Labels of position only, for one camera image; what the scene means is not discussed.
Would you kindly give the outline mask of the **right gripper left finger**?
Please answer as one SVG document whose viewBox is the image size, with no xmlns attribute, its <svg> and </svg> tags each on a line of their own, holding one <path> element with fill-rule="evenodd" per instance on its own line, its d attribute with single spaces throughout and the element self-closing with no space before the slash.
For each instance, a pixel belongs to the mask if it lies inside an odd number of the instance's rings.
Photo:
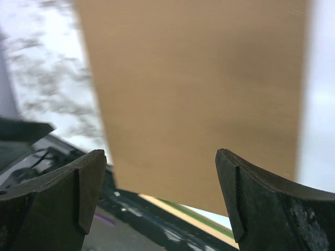
<svg viewBox="0 0 335 251">
<path fill-rule="evenodd" d="M 1 190 L 1 250 L 81 250 L 104 181 L 106 156 L 73 162 Z"/>
</svg>

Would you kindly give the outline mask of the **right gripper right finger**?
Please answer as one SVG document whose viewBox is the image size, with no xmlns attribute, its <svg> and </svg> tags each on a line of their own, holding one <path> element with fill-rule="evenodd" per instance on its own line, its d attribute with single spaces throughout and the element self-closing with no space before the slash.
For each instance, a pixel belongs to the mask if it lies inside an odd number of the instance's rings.
<svg viewBox="0 0 335 251">
<path fill-rule="evenodd" d="M 257 167 L 228 149 L 215 158 L 240 250 L 334 250 L 334 194 Z"/>
</svg>

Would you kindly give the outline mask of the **green and wood picture frame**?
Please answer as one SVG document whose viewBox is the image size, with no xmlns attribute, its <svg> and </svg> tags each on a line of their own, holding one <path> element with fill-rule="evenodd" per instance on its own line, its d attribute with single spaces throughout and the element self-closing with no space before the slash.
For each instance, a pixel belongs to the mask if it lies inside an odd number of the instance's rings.
<svg viewBox="0 0 335 251">
<path fill-rule="evenodd" d="M 140 198 L 239 250 L 228 217 L 140 194 Z"/>
</svg>

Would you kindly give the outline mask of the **brown frame backing board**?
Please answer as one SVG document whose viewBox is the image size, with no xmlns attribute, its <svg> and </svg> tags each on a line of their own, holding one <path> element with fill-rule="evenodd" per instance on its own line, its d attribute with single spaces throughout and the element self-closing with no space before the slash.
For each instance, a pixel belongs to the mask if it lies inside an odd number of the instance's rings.
<svg viewBox="0 0 335 251">
<path fill-rule="evenodd" d="M 77 1 L 117 187 L 226 215 L 218 149 L 296 178 L 309 1 Z"/>
</svg>

